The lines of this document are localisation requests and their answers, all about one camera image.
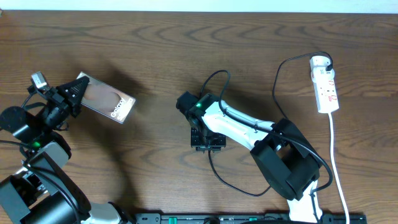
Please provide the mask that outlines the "bronze Galaxy smartphone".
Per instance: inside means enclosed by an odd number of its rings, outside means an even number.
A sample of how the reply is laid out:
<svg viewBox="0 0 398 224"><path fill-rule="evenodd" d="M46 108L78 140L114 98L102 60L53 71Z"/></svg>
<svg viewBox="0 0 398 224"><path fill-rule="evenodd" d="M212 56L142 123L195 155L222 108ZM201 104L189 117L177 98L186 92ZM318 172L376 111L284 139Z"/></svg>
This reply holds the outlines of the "bronze Galaxy smartphone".
<svg viewBox="0 0 398 224"><path fill-rule="evenodd" d="M77 79L88 77L89 83L81 104L113 121L123 124L136 99L90 75L81 72Z"/></svg>

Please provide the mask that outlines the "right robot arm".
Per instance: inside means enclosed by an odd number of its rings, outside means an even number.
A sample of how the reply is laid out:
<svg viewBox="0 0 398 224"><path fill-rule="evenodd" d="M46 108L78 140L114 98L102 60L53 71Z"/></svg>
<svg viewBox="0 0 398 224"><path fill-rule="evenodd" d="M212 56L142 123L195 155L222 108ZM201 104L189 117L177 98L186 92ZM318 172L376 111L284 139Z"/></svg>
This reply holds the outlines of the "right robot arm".
<svg viewBox="0 0 398 224"><path fill-rule="evenodd" d="M321 220L317 182L322 159L294 123L258 120L210 93L199 98L186 92L176 108L190 123L193 148L213 152L225 147L226 138L236 141L249 150L269 187L288 201L292 221Z"/></svg>

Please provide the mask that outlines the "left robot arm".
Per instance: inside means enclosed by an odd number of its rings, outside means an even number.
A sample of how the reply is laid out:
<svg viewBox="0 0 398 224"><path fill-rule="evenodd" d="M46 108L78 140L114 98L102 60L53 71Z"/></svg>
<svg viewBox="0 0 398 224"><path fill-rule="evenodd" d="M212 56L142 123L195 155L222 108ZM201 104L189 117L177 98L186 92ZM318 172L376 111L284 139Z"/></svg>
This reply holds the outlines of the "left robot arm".
<svg viewBox="0 0 398 224"><path fill-rule="evenodd" d="M30 96L44 101L11 106L1 113L1 130L15 137L22 167L1 181L1 206L13 223L135 223L113 202L91 203L62 167L72 150L60 132L77 117L90 79L51 87L40 72L32 75Z"/></svg>

